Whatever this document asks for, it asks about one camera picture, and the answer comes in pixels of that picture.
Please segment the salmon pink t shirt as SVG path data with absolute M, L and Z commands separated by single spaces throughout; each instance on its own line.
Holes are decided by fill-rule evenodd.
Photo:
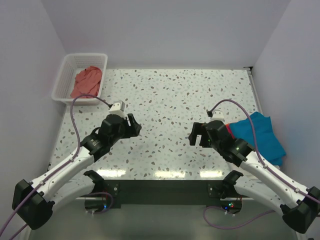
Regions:
M 80 95 L 97 96 L 102 80 L 102 71 L 95 66 L 85 68 L 75 76 L 75 83 L 70 94 L 71 98 Z

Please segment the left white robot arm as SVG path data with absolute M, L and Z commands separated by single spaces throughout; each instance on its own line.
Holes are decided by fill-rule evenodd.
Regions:
M 109 114 L 87 135 L 65 160 L 31 182 L 15 185 L 12 208 L 32 230 L 42 227 L 53 215 L 54 194 L 72 177 L 106 155 L 119 140 L 137 137 L 142 126 L 133 114 Z

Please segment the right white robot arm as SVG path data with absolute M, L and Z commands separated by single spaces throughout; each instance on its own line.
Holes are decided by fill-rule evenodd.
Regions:
M 220 120 L 195 122 L 188 137 L 190 145 L 213 148 L 226 162 L 255 176 L 256 186 L 242 172 L 233 170 L 223 183 L 223 192 L 230 197 L 237 193 L 255 199 L 281 215 L 294 231 L 304 234 L 320 213 L 320 190 L 291 179 L 265 160 L 255 148 L 241 138 L 234 138 Z

